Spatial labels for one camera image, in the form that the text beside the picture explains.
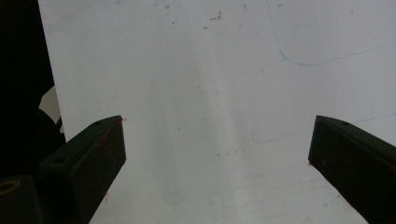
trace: white table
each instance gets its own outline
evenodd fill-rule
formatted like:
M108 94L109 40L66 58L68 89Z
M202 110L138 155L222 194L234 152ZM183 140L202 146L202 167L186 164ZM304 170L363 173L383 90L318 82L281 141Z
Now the white table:
M396 144L396 3L39 0L70 139L121 114L92 224L366 223L308 165L315 115Z

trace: screw hole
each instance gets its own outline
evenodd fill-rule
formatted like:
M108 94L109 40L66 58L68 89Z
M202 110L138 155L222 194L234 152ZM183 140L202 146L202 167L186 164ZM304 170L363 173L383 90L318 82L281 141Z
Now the screw hole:
M59 163L64 162L65 160L66 160L65 158L58 158L58 159L55 160L55 163L59 164Z
M0 195L10 193L17 187L19 187L21 184L21 181L19 180L8 180L4 183L0 183Z

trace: white surface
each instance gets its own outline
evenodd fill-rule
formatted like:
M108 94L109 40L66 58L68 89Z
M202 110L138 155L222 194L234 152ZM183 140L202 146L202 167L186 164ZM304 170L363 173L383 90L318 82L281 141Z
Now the white surface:
M92 223L366 223L315 115L396 141L394 1L39 0L66 137L121 114Z

